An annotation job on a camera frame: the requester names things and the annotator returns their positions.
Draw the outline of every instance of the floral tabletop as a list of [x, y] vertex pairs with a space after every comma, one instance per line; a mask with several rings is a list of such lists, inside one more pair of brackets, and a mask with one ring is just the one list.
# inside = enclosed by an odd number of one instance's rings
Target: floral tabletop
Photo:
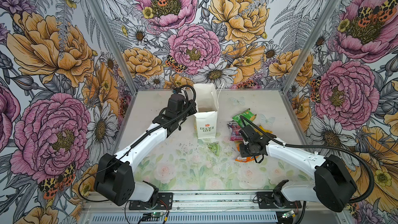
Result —
[[[148, 127], [170, 94], [138, 93], [119, 149]], [[257, 114], [256, 124], [266, 125], [286, 142], [299, 143], [278, 92], [222, 91], [219, 104], [216, 138], [197, 139], [193, 117], [188, 118], [180, 132], [173, 132], [142, 160], [134, 173], [135, 181], [147, 181], [166, 191], [272, 189], [284, 179], [311, 180], [295, 167], [272, 157], [265, 157], [260, 164], [235, 161], [239, 152], [236, 143], [229, 140], [231, 130], [226, 124], [247, 108]]]

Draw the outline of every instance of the white paper bag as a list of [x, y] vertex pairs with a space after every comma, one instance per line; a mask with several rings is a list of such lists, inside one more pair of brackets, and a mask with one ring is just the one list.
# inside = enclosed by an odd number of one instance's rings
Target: white paper bag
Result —
[[217, 126], [218, 98], [213, 83], [194, 84], [196, 91], [195, 129], [198, 139], [215, 138]]

